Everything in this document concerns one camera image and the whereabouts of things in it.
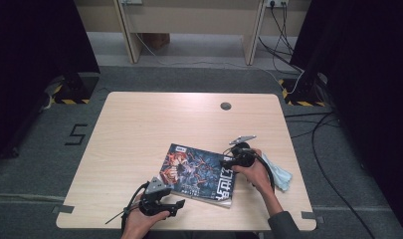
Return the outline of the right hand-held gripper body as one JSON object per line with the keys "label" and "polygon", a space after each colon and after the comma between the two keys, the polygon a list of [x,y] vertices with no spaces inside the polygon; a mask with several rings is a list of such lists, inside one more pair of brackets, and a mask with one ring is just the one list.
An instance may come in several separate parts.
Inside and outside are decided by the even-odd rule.
{"label": "right hand-held gripper body", "polygon": [[232,159],[243,167],[250,167],[255,161],[255,151],[248,145],[248,140],[254,139],[254,135],[239,136],[230,142]]}

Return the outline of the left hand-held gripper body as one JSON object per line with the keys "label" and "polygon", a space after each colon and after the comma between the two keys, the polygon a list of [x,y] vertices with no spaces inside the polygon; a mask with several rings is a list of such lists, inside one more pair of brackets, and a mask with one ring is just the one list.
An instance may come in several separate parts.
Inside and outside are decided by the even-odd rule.
{"label": "left hand-held gripper body", "polygon": [[153,216],[161,211],[172,209],[173,204],[162,204],[161,199],[168,196],[171,189],[160,179],[153,177],[145,187],[138,204],[139,210],[147,216]]}

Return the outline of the dark blue illustrated magazine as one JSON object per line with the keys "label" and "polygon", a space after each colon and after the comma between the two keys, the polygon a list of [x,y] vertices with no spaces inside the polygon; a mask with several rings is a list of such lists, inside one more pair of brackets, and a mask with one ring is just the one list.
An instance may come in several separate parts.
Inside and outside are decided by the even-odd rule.
{"label": "dark blue illustrated magazine", "polygon": [[230,208],[236,173],[225,154],[171,143],[159,177],[174,194]]}

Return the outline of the light blue cleaning cloth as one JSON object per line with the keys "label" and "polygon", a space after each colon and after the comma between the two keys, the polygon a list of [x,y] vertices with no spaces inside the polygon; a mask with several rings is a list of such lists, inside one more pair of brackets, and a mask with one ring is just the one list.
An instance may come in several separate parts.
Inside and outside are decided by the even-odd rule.
{"label": "light blue cleaning cloth", "polygon": [[262,159],[272,174],[274,186],[281,191],[287,191],[290,188],[293,175],[278,165],[272,163],[264,153],[262,153]]}

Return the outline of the person's right hand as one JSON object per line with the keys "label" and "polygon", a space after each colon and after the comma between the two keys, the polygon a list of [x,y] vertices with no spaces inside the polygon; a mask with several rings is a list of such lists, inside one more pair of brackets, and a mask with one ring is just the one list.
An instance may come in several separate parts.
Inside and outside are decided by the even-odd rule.
{"label": "person's right hand", "polygon": [[271,195],[274,193],[267,169],[257,159],[255,159],[250,167],[234,165],[232,169],[235,172],[242,173],[262,195]]}

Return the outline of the person's left hand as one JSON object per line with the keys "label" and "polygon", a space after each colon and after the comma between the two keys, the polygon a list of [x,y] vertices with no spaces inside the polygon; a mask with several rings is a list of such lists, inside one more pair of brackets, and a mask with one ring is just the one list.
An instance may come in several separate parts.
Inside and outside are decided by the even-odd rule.
{"label": "person's left hand", "polygon": [[126,218],[122,235],[146,235],[152,226],[161,220],[165,220],[168,215],[168,211],[161,211],[153,216],[147,216],[137,206],[133,206]]}

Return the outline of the stand base with striped tape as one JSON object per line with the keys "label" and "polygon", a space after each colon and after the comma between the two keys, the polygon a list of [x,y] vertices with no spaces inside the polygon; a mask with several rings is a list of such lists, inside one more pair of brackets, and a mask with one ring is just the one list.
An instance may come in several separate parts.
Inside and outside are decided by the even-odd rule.
{"label": "stand base with striped tape", "polygon": [[293,79],[280,79],[282,95],[285,103],[289,106],[301,107],[324,107],[322,93],[316,83],[307,82],[301,76]]}
{"label": "stand base with striped tape", "polygon": [[88,104],[100,79],[98,73],[76,73],[61,77],[51,93],[50,103],[61,105]]}

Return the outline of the grey tape piece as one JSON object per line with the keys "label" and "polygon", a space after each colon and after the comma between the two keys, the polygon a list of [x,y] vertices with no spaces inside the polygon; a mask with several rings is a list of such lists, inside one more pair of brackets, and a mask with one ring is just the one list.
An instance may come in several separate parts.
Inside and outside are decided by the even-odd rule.
{"label": "grey tape piece", "polygon": [[318,224],[322,224],[324,222],[324,218],[322,216],[317,216],[314,212],[301,212],[302,219],[304,220],[314,220]]}
{"label": "grey tape piece", "polygon": [[74,206],[69,206],[69,205],[57,205],[53,208],[52,212],[54,214],[58,213],[68,213],[71,214],[74,211],[75,207]]}

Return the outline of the brown cardboard box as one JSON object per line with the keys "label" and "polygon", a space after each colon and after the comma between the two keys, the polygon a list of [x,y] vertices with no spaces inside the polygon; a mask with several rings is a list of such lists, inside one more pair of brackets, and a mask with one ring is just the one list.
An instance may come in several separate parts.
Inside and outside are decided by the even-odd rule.
{"label": "brown cardboard box", "polygon": [[155,50],[159,50],[170,43],[170,35],[163,33],[143,33],[143,42]]}

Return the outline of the black curtain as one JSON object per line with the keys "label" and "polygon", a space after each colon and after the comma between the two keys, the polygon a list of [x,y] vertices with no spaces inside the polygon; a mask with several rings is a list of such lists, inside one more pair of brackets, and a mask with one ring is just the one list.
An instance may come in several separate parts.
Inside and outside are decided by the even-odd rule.
{"label": "black curtain", "polygon": [[74,0],[0,0],[0,156],[21,140],[51,80],[98,69]]}
{"label": "black curtain", "polygon": [[292,62],[327,77],[360,159],[403,228],[403,0],[310,0]]}

